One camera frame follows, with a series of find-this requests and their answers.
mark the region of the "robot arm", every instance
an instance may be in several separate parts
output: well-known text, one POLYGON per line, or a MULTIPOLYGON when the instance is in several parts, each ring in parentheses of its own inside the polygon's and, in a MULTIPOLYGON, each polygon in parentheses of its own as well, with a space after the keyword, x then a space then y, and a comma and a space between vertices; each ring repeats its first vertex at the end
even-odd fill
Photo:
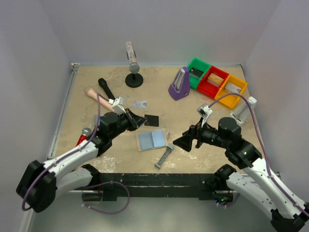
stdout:
POLYGON ((30 163, 18 184, 17 194, 25 198, 28 205, 38 213, 62 193, 99 183, 99 171, 91 165, 84 165, 74 172, 72 170, 101 156, 112 146, 115 137, 126 130, 135 131, 146 121, 146 118, 135 115, 129 109, 123 109, 119 115, 106 113, 91 141, 89 136, 86 141, 55 159, 43 163, 35 160, 30 163))
POLYGON ((196 125, 191 125, 182 137, 176 139, 173 144, 185 151, 191 151, 193 139, 197 139, 196 148, 203 143, 225 148, 225 156, 228 160, 247 173, 260 187, 242 181, 241 175, 229 165, 225 165, 218 172, 229 175, 221 175, 227 186, 244 195, 248 200, 260 208, 269 218, 277 231, 299 231, 309 219, 305 212, 309 212, 309 205, 293 194, 282 181, 271 171, 268 175, 266 160, 254 145, 244 140, 241 136, 241 127, 231 117, 219 120, 218 129, 204 122, 202 117, 196 125), (284 189, 296 202, 296 205, 283 194, 284 189))

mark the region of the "yellow bin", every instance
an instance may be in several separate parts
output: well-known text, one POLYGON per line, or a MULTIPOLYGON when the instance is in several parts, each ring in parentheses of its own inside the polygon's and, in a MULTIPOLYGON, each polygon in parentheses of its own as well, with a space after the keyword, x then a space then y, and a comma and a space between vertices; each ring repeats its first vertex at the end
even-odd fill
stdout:
MULTIPOLYGON (((248 83, 240 80, 239 78, 233 76, 233 75, 229 75, 226 80, 224 81, 223 85, 221 86, 221 88, 219 89, 217 95, 214 97, 215 100, 218 99, 219 97, 227 94, 227 92, 225 91, 225 86, 227 85, 227 83, 232 83, 238 87, 241 88, 241 91, 239 94, 243 94, 243 92, 245 91, 245 89, 247 88, 248 83)), ((233 95, 229 95, 225 98, 222 98, 221 100, 219 100, 220 103, 222 103, 223 105, 226 105, 228 108, 233 109, 235 107, 235 105, 237 104, 237 102, 240 100, 239 96, 233 96, 233 95)))

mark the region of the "gray floor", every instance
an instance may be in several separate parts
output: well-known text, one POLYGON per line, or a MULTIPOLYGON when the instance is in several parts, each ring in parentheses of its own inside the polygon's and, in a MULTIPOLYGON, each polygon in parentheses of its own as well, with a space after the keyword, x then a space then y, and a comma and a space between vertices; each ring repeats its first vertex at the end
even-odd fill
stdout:
MULTIPOLYGON (((115 210, 126 203, 100 202, 96 207, 115 210)), ((268 218, 243 197, 228 209, 214 202, 184 198, 132 198, 118 215, 103 215, 81 207, 81 195, 59 197, 36 214, 31 232, 273 232, 268 218)))

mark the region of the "table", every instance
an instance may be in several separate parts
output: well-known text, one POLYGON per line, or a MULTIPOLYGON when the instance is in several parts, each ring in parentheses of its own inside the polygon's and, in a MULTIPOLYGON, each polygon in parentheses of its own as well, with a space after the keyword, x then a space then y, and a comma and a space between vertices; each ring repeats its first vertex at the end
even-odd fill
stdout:
MULTIPOLYGON (((159 116, 159 128, 165 128, 170 133, 169 143, 179 138, 191 124, 196 124, 199 121, 200 116, 197 108, 204 103, 209 104, 214 101, 193 89, 191 89, 189 96, 179 101, 172 99, 168 93, 168 87, 179 68, 142 67, 140 74, 144 77, 144 83, 138 88, 129 88, 125 84, 125 77, 129 73, 128 67, 81 66, 71 89, 56 156, 67 152, 76 145, 84 127, 94 127, 97 103, 85 95, 84 88, 91 86, 95 91, 106 96, 98 85, 99 78, 104 78, 108 82, 115 96, 120 95, 125 98, 124 107, 130 108, 140 116, 144 116, 144 114, 159 116), (147 101, 147 109, 133 109, 133 101, 147 101)), ((245 80, 240 66, 219 68, 245 80)), ((250 96, 248 89, 243 95, 246 98, 250 96)), ((213 113, 208 122, 214 127, 217 127, 220 118, 228 116, 231 112, 229 108, 220 103, 215 104, 212 110, 213 113)), ((107 111, 106 108, 101 107, 101 115, 107 111)), ((112 147, 101 157, 87 163, 102 173, 213 173, 222 165, 229 163, 224 155, 224 149, 203 144, 200 149, 193 147, 190 153, 175 147, 159 170, 154 164, 161 158, 165 148, 138 152, 136 142, 136 133, 157 129, 157 127, 143 126, 133 132, 126 131, 112 141, 112 147)), ((242 136, 261 151, 251 118, 242 127, 242 136)))

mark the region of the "white object in yellow bin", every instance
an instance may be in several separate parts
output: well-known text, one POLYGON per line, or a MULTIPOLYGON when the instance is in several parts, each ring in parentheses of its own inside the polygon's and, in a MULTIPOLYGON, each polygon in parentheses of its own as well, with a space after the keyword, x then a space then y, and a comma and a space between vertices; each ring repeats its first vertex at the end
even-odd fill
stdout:
POLYGON ((228 93, 240 93, 241 88, 229 82, 225 86, 225 91, 228 93))
POLYGON ((209 77, 207 78, 208 83, 211 83, 212 85, 217 86, 217 87, 220 86, 222 81, 223 81, 223 78, 221 78, 221 77, 219 77, 219 76, 217 76, 216 74, 213 74, 213 73, 211 73, 209 75, 209 77))

